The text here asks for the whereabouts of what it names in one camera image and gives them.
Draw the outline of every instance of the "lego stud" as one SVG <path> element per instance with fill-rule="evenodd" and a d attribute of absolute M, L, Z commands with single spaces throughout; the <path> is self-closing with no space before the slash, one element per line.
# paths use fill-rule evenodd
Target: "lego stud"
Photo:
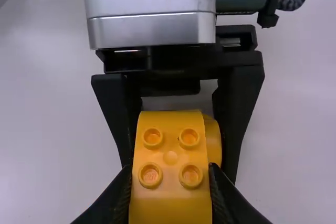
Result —
<path fill-rule="evenodd" d="M 162 144 L 162 133 L 158 129 L 147 129 L 143 133 L 143 144 L 147 149 L 156 149 Z"/>
<path fill-rule="evenodd" d="M 193 129 L 184 129 L 178 139 L 182 148 L 190 150 L 198 145 L 200 136 Z"/>
<path fill-rule="evenodd" d="M 156 163 L 147 163 L 140 168 L 138 179 L 144 188 L 155 189 L 162 182 L 162 170 Z"/>
<path fill-rule="evenodd" d="M 179 173 L 181 185 L 186 189 L 196 189 L 203 180 L 203 172 L 196 165 L 185 164 Z"/>

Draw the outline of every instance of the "black bracket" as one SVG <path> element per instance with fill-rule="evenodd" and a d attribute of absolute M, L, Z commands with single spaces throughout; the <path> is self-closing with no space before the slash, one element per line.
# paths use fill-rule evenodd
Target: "black bracket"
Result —
<path fill-rule="evenodd" d="M 117 144 L 122 166 L 133 159 L 141 97 L 198 94 L 200 81 L 217 79 L 214 117 L 223 142 L 222 169 L 236 181 L 240 148 L 264 81 L 254 26 L 220 26 L 213 45 L 97 51 L 106 74 L 92 87 Z"/>
<path fill-rule="evenodd" d="M 128 223 L 141 97 L 197 94 L 199 82 L 207 79 L 218 80 L 212 100 L 223 146 L 221 168 L 209 164 L 213 224 L 270 224 L 234 186 L 241 143 L 264 80 L 255 28 L 217 27 L 216 36 L 214 45 L 97 51 L 106 74 L 92 76 L 91 83 L 123 168 L 72 224 Z"/>
<path fill-rule="evenodd" d="M 278 7 L 278 0 L 267 0 L 266 6 L 259 12 L 257 23 L 262 28 L 275 27 L 279 16 L 275 14 Z"/>

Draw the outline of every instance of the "yellow lego brick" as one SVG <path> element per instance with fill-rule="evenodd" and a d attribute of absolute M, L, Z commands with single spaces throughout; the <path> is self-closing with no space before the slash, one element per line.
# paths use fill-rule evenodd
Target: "yellow lego brick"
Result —
<path fill-rule="evenodd" d="M 220 165 L 220 139 L 217 122 L 200 111 L 142 112 L 129 224 L 211 224 L 208 163 Z"/>

